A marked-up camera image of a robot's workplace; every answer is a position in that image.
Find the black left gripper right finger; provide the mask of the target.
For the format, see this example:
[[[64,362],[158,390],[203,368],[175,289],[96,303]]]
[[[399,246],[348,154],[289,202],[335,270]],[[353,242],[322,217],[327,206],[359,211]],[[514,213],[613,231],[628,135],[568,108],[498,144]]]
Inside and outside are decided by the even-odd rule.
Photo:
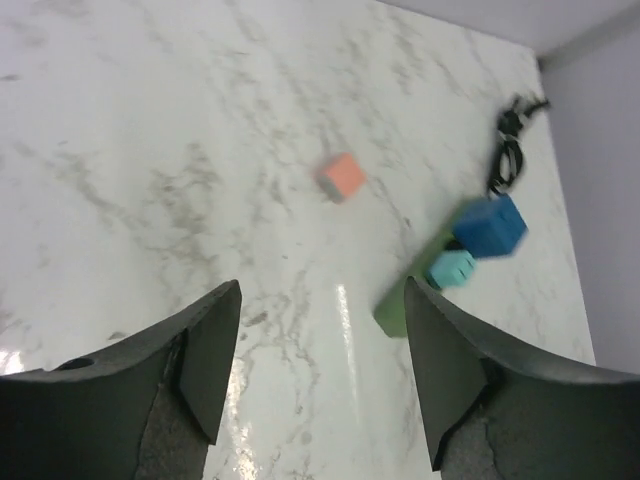
[[[635,479],[639,379],[565,358],[406,281],[430,464],[446,479]]]

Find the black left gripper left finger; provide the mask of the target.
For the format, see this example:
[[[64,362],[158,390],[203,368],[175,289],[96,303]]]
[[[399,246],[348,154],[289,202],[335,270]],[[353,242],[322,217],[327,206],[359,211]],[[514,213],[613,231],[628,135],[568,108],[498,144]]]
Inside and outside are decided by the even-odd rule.
[[[242,294],[231,280],[59,367],[1,379],[5,479],[199,479],[217,441]]]

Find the teal USB plug adapter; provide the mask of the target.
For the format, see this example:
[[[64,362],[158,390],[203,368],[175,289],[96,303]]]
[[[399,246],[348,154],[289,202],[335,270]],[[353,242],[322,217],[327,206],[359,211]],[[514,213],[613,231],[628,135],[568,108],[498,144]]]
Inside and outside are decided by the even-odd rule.
[[[427,270],[427,281],[436,289],[464,286],[476,268],[476,260],[466,250],[443,251]]]

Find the blue cube socket adapter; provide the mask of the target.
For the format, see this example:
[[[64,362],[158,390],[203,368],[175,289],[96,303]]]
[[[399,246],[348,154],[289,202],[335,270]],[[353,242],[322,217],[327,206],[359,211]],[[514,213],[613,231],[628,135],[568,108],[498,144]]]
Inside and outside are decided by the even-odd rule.
[[[476,259],[511,256],[527,232],[509,195],[472,201],[452,227],[453,237]]]

